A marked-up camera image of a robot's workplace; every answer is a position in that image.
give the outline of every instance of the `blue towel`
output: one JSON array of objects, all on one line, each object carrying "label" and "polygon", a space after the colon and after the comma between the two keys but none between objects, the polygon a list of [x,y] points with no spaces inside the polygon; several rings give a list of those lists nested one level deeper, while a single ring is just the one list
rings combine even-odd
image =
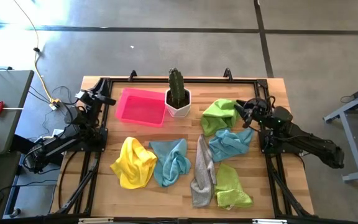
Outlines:
[{"label": "blue towel", "polygon": [[247,153],[253,133],[254,130],[250,128],[238,134],[231,133],[229,128],[218,130],[215,138],[209,140],[212,160],[219,162],[232,156]]},{"label": "blue towel", "polygon": [[154,169],[154,178],[161,187],[174,184],[179,174],[188,174],[191,162],[185,157],[186,139],[174,141],[151,141],[155,155],[158,157]]}]

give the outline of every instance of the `red screwdriver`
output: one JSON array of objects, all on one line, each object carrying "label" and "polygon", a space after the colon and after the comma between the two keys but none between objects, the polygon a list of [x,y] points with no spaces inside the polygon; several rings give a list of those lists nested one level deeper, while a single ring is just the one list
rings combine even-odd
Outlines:
[{"label": "red screwdriver", "polygon": [[23,110],[23,108],[4,108],[4,102],[0,101],[0,114],[2,113],[2,110]]}]

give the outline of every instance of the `white pot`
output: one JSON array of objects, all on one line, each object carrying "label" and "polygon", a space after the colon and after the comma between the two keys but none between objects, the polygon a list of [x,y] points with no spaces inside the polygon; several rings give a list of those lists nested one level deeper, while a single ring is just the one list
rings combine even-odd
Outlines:
[{"label": "white pot", "polygon": [[185,88],[185,91],[187,91],[189,93],[189,104],[176,109],[173,106],[169,105],[167,103],[167,93],[169,90],[165,91],[165,105],[167,106],[167,110],[169,111],[169,113],[171,114],[171,116],[173,116],[174,118],[184,118],[190,111],[190,107],[191,107],[191,91]]}]

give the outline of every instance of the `pink tray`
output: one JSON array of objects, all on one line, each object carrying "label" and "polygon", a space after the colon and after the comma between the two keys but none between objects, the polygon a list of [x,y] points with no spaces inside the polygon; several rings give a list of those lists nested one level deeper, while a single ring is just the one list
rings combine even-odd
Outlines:
[{"label": "pink tray", "polygon": [[121,121],[161,127],[165,116],[165,93],[125,88],[116,110]]}]

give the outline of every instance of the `yellow towel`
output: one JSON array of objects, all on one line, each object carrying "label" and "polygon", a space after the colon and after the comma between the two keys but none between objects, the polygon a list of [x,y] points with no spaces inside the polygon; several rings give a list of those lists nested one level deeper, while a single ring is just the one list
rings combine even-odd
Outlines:
[{"label": "yellow towel", "polygon": [[128,137],[121,147],[121,153],[110,168],[119,178],[121,187],[136,189],[149,182],[157,157],[147,151],[136,138]]}]

